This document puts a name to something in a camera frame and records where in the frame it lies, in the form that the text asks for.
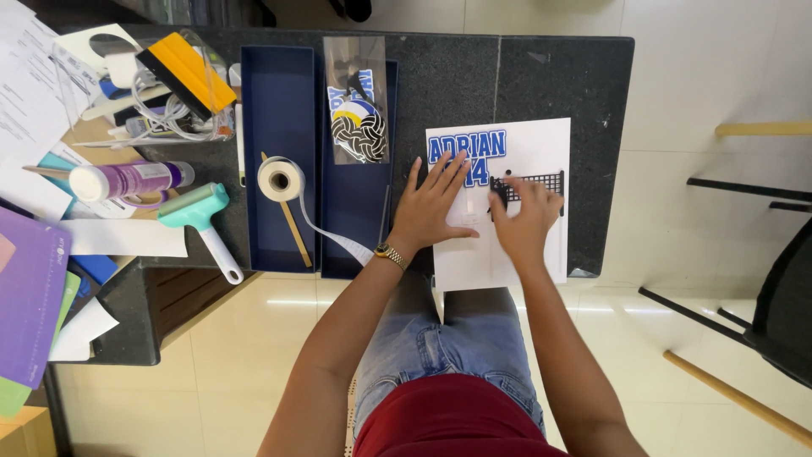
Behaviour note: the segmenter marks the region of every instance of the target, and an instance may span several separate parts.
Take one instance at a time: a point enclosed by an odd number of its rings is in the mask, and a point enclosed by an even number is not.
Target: hand
[[[387,238],[387,242],[407,261],[411,261],[421,248],[451,238],[479,238],[476,230],[446,224],[448,210],[471,168],[470,161],[464,162],[465,156],[465,151],[460,151],[448,168],[443,170],[451,157],[451,153],[446,151],[431,169],[420,189],[417,188],[417,173],[422,160],[418,157],[414,161],[406,190],[395,212],[395,226]]]
[[[495,192],[488,195],[499,244],[519,273],[526,268],[544,268],[544,242],[558,219],[564,197],[547,190],[544,184],[515,176],[506,177],[505,183],[521,197],[521,209],[516,217],[508,217],[499,196]]]

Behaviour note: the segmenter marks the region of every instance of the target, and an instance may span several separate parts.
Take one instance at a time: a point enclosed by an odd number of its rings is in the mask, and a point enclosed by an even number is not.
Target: granite table
[[[125,25],[134,37],[163,37],[172,26]],[[308,46],[322,54],[322,37],[343,32],[267,28],[195,28],[230,63],[243,45]],[[623,130],[634,41],[624,37],[496,37],[422,33],[382,34],[387,58],[400,64],[393,201],[403,192],[412,161],[425,153],[434,127],[572,118],[568,271],[601,272],[612,190]],[[222,182],[231,204],[212,222],[237,263],[249,269],[245,191],[237,175],[235,141],[147,147],[150,160],[183,160],[197,183]],[[146,268],[216,268],[200,236],[187,228],[185,259],[142,257],[105,285],[99,298],[119,326],[94,344],[91,363],[151,365],[160,361],[145,293]],[[415,268],[433,270],[430,250]]]

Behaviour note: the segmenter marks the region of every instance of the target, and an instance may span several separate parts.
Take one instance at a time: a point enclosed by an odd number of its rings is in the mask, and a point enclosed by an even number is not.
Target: blue jeans pocket
[[[358,437],[361,426],[364,425],[363,420],[366,420],[372,410],[375,409],[392,390],[395,390],[395,387],[401,384],[403,384],[403,382],[400,380],[400,376],[384,376],[370,384],[369,387],[356,398],[355,417],[362,418],[362,421],[357,420],[352,427],[353,441]]]
[[[502,390],[508,397],[518,403],[521,409],[525,410],[528,416],[530,416],[530,419],[542,430],[542,433],[546,437],[542,406],[538,404],[535,389],[528,387],[524,382],[520,381],[518,377],[513,376],[509,372],[494,370],[485,373],[482,375],[482,378],[498,387],[499,390]]]

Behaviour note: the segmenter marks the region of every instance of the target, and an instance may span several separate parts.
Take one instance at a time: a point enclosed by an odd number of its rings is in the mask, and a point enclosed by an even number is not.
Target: white tile floor
[[[810,117],[812,1],[382,0],[360,25],[322,0],[268,3],[284,28],[634,37],[603,274],[561,288],[570,316],[652,456],[812,455],[661,353],[674,350],[810,429],[812,391],[635,293],[646,285],[695,309],[752,315],[764,275],[808,216],[684,184],[701,176],[810,190],[812,138],[712,133],[725,120]],[[166,348],[157,367],[60,367],[79,455],[253,455],[299,348],[345,285],[268,276]],[[538,371],[534,380],[541,392]],[[546,422],[561,446],[552,415]]]

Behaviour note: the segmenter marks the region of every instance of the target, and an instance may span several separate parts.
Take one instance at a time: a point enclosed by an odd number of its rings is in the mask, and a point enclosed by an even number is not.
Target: gold wristwatch
[[[395,250],[389,243],[381,243],[378,247],[375,248],[375,255],[378,257],[386,257],[387,259],[391,259],[393,262],[397,263],[404,271],[406,271],[406,267],[408,264],[406,263],[406,259],[401,257],[398,254],[398,251]]]

